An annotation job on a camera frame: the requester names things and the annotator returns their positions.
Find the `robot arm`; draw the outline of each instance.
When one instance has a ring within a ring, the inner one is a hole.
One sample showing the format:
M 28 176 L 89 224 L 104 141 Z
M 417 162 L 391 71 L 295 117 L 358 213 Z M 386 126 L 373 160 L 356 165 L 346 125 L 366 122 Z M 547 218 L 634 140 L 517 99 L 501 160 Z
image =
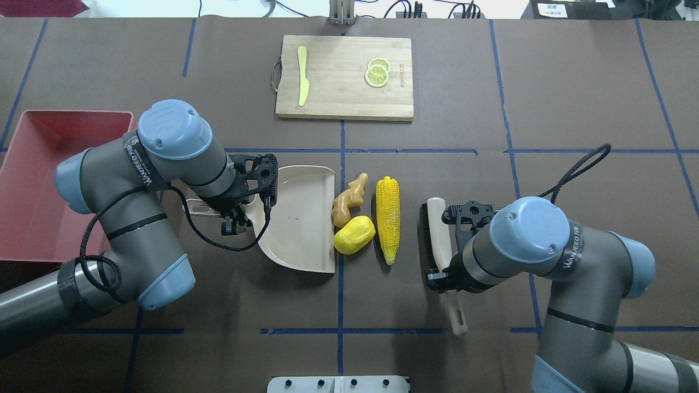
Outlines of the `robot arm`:
M 274 205 L 276 176 L 274 156 L 229 157 L 208 123 L 178 100 L 154 104 L 138 131 L 62 162 L 60 195 L 78 213 L 97 213 L 111 250 L 0 294 L 0 355 L 133 300 L 154 310 L 193 288 L 187 254 L 155 191 L 181 179 L 226 219 L 222 232 L 238 234 L 249 226 L 241 206 L 248 196 L 259 193 L 267 214 Z
M 535 392 L 698 391 L 699 364 L 613 339 L 621 300 L 643 294 L 655 276 L 646 246 L 570 221 L 537 196 L 497 214 L 474 201 L 434 213 L 456 225 L 459 251 L 442 272 L 427 272 L 430 288 L 479 293 L 522 272 L 553 281 Z

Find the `black wire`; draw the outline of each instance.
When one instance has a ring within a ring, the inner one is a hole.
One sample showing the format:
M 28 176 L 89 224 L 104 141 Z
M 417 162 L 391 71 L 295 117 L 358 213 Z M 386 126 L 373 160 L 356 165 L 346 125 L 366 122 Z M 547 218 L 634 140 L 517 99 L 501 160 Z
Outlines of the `black wire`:
M 546 192 L 539 195 L 539 197 L 545 197 L 548 194 L 551 194 L 551 203 L 556 203 L 556 197 L 559 195 L 559 191 L 561 191 L 562 186 L 564 186 L 569 181 L 575 179 L 576 177 L 582 175 L 588 169 L 597 165 L 597 163 L 602 161 L 611 151 L 612 151 L 612 146 L 609 143 L 605 143 L 604 145 L 601 145 L 599 148 L 596 148 L 595 150 L 587 153 L 585 155 L 585 157 L 581 158 L 575 165 L 572 166 L 572 168 L 570 168 L 568 170 L 568 172 L 565 173 L 565 175 L 563 175 L 563 177 L 559 180 L 558 184 L 556 184 L 552 188 L 549 188 Z M 597 159 L 595 159 L 595 161 L 593 161 L 588 166 L 585 166 L 583 169 L 580 169 L 579 171 L 577 171 L 577 169 L 582 164 L 584 164 L 587 160 L 596 156 L 600 152 L 602 153 L 602 155 L 597 157 Z
M 262 17 L 269 17 L 269 15 L 272 15 L 272 13 L 274 12 L 274 8 L 277 6 L 277 0 L 267 0 L 267 2 L 271 4 L 267 13 L 262 15 Z
M 277 4 L 279 4 L 280 7 L 282 7 L 283 9 L 285 9 L 285 10 L 287 10 L 287 11 L 289 11 L 289 12 L 293 12 L 293 13 L 295 13 L 295 14 L 297 14 L 297 15 L 301 15 L 301 16 L 303 16 L 303 17 L 308 17 L 308 15 L 306 15 L 306 14 L 304 14 L 304 13 L 300 13 L 300 12 L 298 12 L 298 11 L 296 11 L 296 10 L 290 9 L 289 7 L 287 7 L 287 6 L 285 6 L 284 4 L 282 4 L 281 1 L 277 1 Z
M 473 0 L 468 4 L 468 8 L 464 13 L 461 14 L 461 19 L 468 19 L 471 16 L 471 10 L 473 10 Z
M 466 14 L 466 5 L 464 3 L 457 3 L 452 7 L 452 10 L 449 12 L 449 16 L 447 16 L 447 19 L 451 19 L 452 15 L 454 14 L 454 10 L 456 10 L 456 7 L 461 6 L 463 9 L 463 12 L 461 13 L 462 17 L 463 15 Z
M 250 243 L 249 245 L 246 245 L 245 247 L 241 247 L 241 248 L 235 248 L 235 247 L 230 247 L 230 246 L 223 245 L 223 244 L 220 244 L 220 243 L 216 243 L 215 241 L 213 241 L 213 240 L 209 239 L 208 237 L 206 237 L 206 235 L 202 234 L 202 233 L 199 231 L 199 229 L 197 229 L 196 225 L 194 224 L 194 221 L 192 220 L 192 215 L 189 214 L 189 208 L 187 207 L 187 198 L 185 198 L 185 195 L 182 193 L 182 191 L 180 191 L 180 189 L 178 189 L 177 187 L 174 187 L 174 186 L 172 186 L 172 185 L 170 186 L 170 190 L 172 190 L 172 191 L 174 191 L 175 193 L 177 193 L 177 195 L 180 197 L 180 200 L 182 201 L 182 206 L 185 208 L 185 216 L 187 217 L 187 222 L 189 223 L 189 226 L 192 228 L 192 230 L 194 231 L 194 233 L 195 233 L 197 236 L 199 236 L 199 237 L 201 238 L 201 240 L 203 240 L 203 241 L 205 241 L 206 243 L 209 243 L 209 244 L 211 244 L 211 245 L 213 245 L 213 246 L 215 246 L 215 247 L 223 248 L 224 250 L 228 250 L 228 251 L 236 251 L 236 252 L 238 252 L 238 251 L 249 250 L 250 248 L 253 248 L 253 247 L 257 244 L 257 242 L 259 242 L 260 238 L 262 237 L 262 235 L 264 235 L 264 232 L 267 230 L 267 227 L 269 226 L 269 217 L 270 217 L 270 214 L 271 214 L 271 212 L 270 212 L 271 209 L 268 207 L 268 204 L 265 203 L 265 201 L 263 201 L 263 205 L 264 205 L 264 226 L 263 226 L 262 229 L 260 230 L 259 235 L 257 235 L 257 237 L 255 238 L 255 240 L 254 240 L 252 243 Z
M 386 18 L 386 17 L 389 15 L 389 12 L 391 12 L 391 9 L 393 9 L 393 7 L 395 7 L 396 5 L 398 5 L 398 3 L 402 3 L 402 4 L 403 4 L 403 17 L 405 17 L 405 13 L 412 13 L 412 4 L 410 4 L 410 2 L 409 2 L 408 0 L 398 0 L 398 1 L 396 1 L 395 3 L 393 3 L 393 4 L 389 7 L 389 9 L 386 10 L 386 13 L 384 14 L 384 18 Z
M 90 233 L 92 233 L 92 228 L 94 228 L 94 225 L 97 223 L 97 220 L 99 220 L 99 218 L 102 217 L 102 215 L 106 213 L 107 210 L 112 208 L 112 206 L 117 204 L 117 202 L 121 201 L 123 198 L 126 198 L 131 194 L 135 194 L 137 192 L 145 190 L 147 190 L 146 186 L 140 186 L 119 194 L 107 206 L 102 208 L 94 215 L 92 220 L 89 221 L 89 224 L 87 224 L 87 228 L 85 228 L 85 233 L 82 235 L 82 241 L 80 242 L 80 256 L 75 259 L 75 264 L 80 264 L 82 274 L 85 275 L 85 278 L 89 281 L 90 284 L 92 284 L 92 286 L 94 286 L 98 290 L 101 290 L 102 292 L 114 292 L 118 290 L 119 287 L 121 287 L 122 285 L 122 272 L 119 270 L 117 264 L 115 264 L 113 260 L 107 257 L 104 257 L 102 255 L 85 255 L 85 253 L 87 253 L 87 241 L 89 240 L 89 235 Z M 102 262 L 103 264 L 109 265 L 109 267 L 112 268 L 112 270 L 114 271 L 116 283 L 109 287 L 100 283 L 89 271 L 87 261 Z

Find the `dustpan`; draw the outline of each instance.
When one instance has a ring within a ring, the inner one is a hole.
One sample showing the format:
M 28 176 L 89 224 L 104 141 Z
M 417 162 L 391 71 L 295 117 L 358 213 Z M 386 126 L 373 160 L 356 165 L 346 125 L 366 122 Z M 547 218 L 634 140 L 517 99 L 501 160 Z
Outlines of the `dustpan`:
M 335 273 L 331 211 L 335 172 L 324 166 L 279 168 L 277 204 L 259 247 L 274 262 L 296 270 Z M 264 226 L 260 198 L 246 205 L 257 236 Z

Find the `corn cob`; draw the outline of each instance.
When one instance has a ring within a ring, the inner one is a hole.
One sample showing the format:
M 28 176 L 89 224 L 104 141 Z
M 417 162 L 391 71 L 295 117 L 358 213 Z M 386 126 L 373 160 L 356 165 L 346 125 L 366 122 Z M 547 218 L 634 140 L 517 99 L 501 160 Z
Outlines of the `corn cob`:
M 389 176 L 376 183 L 376 223 L 384 258 L 392 265 L 401 242 L 401 189 Z

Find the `white label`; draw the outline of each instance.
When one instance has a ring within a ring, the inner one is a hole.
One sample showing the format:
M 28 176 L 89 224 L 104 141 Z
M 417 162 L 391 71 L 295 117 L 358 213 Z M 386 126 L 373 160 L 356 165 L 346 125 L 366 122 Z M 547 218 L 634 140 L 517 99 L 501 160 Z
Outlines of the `white label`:
M 607 3 L 607 7 L 609 7 L 609 8 L 615 8 L 615 7 L 617 7 L 617 6 L 614 5 L 614 1 L 613 1 L 613 0 L 599 0 L 599 1 L 597 1 L 597 2 L 598 2 L 598 3 Z
M 539 15 L 547 17 L 568 17 L 565 12 L 565 4 L 544 4 L 537 3 Z

